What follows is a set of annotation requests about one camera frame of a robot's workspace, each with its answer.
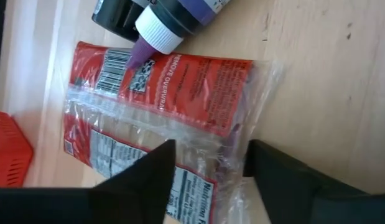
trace food package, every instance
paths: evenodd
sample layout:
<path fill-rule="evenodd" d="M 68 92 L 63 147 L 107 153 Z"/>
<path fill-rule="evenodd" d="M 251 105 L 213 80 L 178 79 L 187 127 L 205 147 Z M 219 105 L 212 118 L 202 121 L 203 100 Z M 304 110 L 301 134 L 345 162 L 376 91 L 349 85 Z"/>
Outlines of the food package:
<path fill-rule="evenodd" d="M 167 213 L 182 223 L 226 223 L 248 140 L 280 66 L 172 54 L 128 70 L 129 58 L 129 49 L 78 44 L 65 103 L 65 151 L 111 177 L 176 139 Z"/>

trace nutrition facts label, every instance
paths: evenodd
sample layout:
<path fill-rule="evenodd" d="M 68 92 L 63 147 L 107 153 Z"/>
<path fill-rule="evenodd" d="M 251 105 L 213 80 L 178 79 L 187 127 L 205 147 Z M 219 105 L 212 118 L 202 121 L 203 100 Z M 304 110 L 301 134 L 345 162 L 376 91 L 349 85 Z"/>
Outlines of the nutrition facts label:
<path fill-rule="evenodd" d="M 90 133 L 91 166 L 105 177 L 112 177 L 147 154 L 95 130 Z M 176 166 L 167 213 L 184 224 L 209 224 L 214 182 Z"/>

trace wooden table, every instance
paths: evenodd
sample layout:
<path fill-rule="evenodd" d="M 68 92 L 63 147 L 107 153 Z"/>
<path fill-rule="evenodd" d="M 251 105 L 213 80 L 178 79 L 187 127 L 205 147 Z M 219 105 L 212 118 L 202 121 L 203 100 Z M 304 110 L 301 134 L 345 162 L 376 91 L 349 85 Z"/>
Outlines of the wooden table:
<path fill-rule="evenodd" d="M 132 43 L 91 21 L 94 0 L 8 0 L 0 110 L 35 159 L 28 186 L 102 177 L 62 152 L 62 106 L 75 44 Z M 234 0 L 179 52 L 279 60 L 285 78 L 254 137 L 371 193 L 385 192 L 385 0 Z M 252 223 L 268 223 L 255 198 Z"/>

